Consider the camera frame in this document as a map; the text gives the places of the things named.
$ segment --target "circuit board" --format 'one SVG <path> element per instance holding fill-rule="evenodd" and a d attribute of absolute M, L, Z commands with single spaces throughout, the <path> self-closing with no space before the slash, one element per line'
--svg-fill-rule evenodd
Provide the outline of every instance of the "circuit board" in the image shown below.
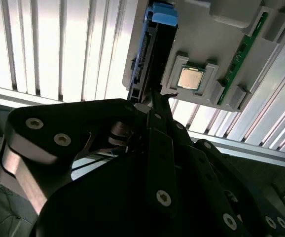
<path fill-rule="evenodd" d="M 268 16 L 267 12 L 264 12 L 259 20 L 259 22 L 256 25 L 255 30 L 253 31 L 252 35 L 249 36 L 244 36 L 240 46 L 238 47 L 235 56 L 233 57 L 231 64 L 228 68 L 228 71 L 226 73 L 225 78 L 221 81 L 222 85 L 225 86 L 225 89 L 223 93 L 220 96 L 220 99 L 218 100 L 217 104 L 221 105 L 223 99 L 225 98 L 225 95 L 227 94 L 227 91 L 229 90 L 233 80 L 235 79 L 239 69 L 241 68 L 246 56 L 248 55 L 250 49 L 252 48 L 252 45 L 261 31 L 262 26 L 265 23 L 265 20 Z"/>

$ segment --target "bolt head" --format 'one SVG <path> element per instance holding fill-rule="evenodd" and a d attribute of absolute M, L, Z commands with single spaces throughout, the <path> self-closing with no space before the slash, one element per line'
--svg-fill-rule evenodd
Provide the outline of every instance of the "bolt head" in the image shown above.
<path fill-rule="evenodd" d="M 178 127 L 179 129 L 181 129 L 181 130 L 184 129 L 184 126 L 183 126 L 182 124 L 180 124 L 179 122 L 177 122 L 177 127 Z"/>
<path fill-rule="evenodd" d="M 225 224 L 232 229 L 233 231 L 235 231 L 237 229 L 237 222 L 235 221 L 235 219 L 229 215 L 228 213 L 223 214 L 222 216 L 223 221 L 225 222 Z"/>
<path fill-rule="evenodd" d="M 62 147 L 69 146 L 71 143 L 71 138 L 63 133 L 58 133 L 54 136 L 54 142 Z"/>
<path fill-rule="evenodd" d="M 207 147 L 208 149 L 212 148 L 212 146 L 208 142 L 204 142 L 204 146 Z"/>
<path fill-rule="evenodd" d="M 44 126 L 43 122 L 38 118 L 28 118 L 25 124 L 30 129 L 41 129 Z"/>
<path fill-rule="evenodd" d="M 158 202 L 160 202 L 163 206 L 167 207 L 171 205 L 171 197 L 166 191 L 159 190 L 156 196 Z"/>

